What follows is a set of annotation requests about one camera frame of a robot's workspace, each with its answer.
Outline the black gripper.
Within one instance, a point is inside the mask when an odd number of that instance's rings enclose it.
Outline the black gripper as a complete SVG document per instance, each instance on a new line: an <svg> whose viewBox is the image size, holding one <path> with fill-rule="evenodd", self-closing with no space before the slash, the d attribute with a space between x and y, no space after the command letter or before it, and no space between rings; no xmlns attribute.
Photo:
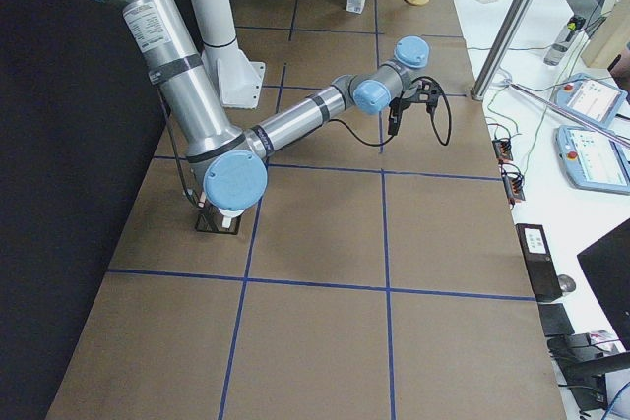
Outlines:
<svg viewBox="0 0 630 420"><path fill-rule="evenodd" d="M413 96L408 97L397 96L389 104L388 116L388 135L396 135L396 131L400 130L401 117L404 111L414 103Z"/></svg>

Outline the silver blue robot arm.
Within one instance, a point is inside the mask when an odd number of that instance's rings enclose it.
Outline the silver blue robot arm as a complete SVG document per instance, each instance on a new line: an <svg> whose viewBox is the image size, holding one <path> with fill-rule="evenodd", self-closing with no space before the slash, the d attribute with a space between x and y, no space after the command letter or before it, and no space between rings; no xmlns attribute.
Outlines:
<svg viewBox="0 0 630 420"><path fill-rule="evenodd" d="M254 206L268 183L265 159L356 107L374 115L410 97L429 46L406 36L374 73L345 75L292 108L241 129L229 107L258 102L265 67L240 49L229 0L192 0L204 42L197 48L175 0L100 0L120 9L188 143L186 157L210 204L226 216Z"/></svg>

